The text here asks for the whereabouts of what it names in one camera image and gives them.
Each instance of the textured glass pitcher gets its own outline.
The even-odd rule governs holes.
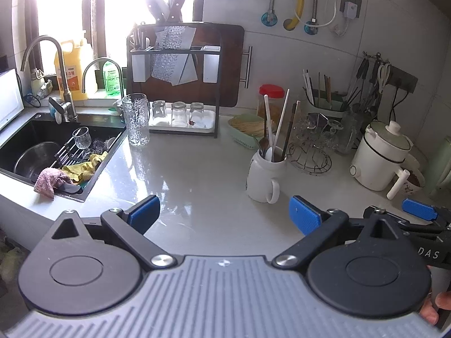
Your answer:
[[[150,140],[150,105],[147,97],[144,94],[126,95],[122,99],[122,107],[130,145],[147,144]]]

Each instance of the electric pot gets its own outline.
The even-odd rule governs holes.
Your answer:
[[[351,175],[372,190],[385,189],[397,175],[398,180],[387,193],[388,199],[393,199],[410,175],[400,165],[413,144],[400,133],[400,129],[400,125],[394,121],[390,121],[388,126],[380,121],[372,121],[365,130],[350,166]]]

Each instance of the white wall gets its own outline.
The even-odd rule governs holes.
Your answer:
[[[417,140],[418,146],[426,156],[431,157],[445,136],[451,135],[449,118],[451,118],[451,41],[437,94]]]
[[[319,0],[320,22],[325,21],[325,1]],[[255,108],[258,88],[264,83],[291,88],[304,99],[300,94],[303,68],[331,76],[333,90],[346,91],[362,51],[379,51],[393,65],[419,78],[416,91],[396,109],[404,133],[416,140],[437,91],[450,40],[449,20],[429,0],[363,0],[360,18],[351,22],[344,37],[328,28],[309,36],[301,25],[286,31],[282,24],[293,15],[291,0],[276,0],[279,22],[266,27],[260,19],[268,4],[269,0],[205,0],[204,21],[243,26],[245,46],[254,47],[250,87],[241,88],[238,107]],[[311,13],[312,0],[305,0],[303,20],[310,20]],[[394,88],[387,87],[381,108],[388,108],[393,94]]]
[[[25,39],[25,2],[24,0],[0,0],[0,55],[8,56],[10,68],[20,68]],[[24,85],[30,81],[30,71],[19,72]]]

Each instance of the human hand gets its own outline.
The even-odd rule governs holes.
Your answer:
[[[439,293],[435,298],[435,304],[440,309],[451,310],[451,291]],[[435,325],[438,322],[438,313],[432,306],[430,295],[420,310],[420,316],[432,325]]]

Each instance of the dish towel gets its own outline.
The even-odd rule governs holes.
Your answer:
[[[34,185],[34,191],[54,199],[55,191],[53,188],[58,188],[64,183],[72,183],[67,174],[59,169],[46,168],[39,174],[39,177]]]
[[[74,182],[80,184],[92,178],[100,163],[105,160],[108,153],[105,151],[102,155],[92,154],[89,161],[75,165],[64,165],[62,171]]]

